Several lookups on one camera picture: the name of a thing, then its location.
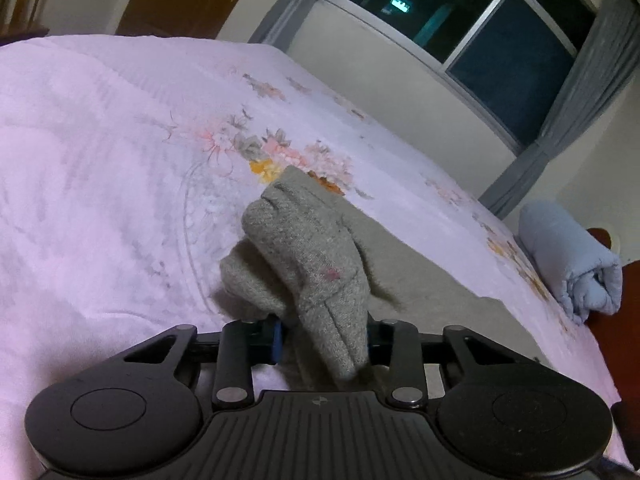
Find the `rolled blue blanket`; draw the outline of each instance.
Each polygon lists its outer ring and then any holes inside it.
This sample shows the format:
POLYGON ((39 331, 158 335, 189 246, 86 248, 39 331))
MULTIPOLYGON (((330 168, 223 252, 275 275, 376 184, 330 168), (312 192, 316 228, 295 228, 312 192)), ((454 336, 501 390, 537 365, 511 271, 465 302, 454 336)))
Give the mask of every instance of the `rolled blue blanket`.
POLYGON ((584 323, 590 310, 615 314, 620 309, 620 258, 558 204, 541 200, 524 206, 518 236, 573 322, 584 323))

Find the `gray curtain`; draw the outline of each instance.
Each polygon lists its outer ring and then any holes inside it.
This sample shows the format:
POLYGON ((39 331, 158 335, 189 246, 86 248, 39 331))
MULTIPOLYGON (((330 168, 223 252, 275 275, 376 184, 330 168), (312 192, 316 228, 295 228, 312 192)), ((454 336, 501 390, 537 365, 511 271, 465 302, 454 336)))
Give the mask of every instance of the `gray curtain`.
POLYGON ((278 0, 249 39, 286 52, 311 7, 318 0, 278 0))
POLYGON ((480 202, 498 218, 505 218, 533 187, 549 161, 606 110, 639 64, 638 3, 604 0, 539 137, 491 184, 480 202))

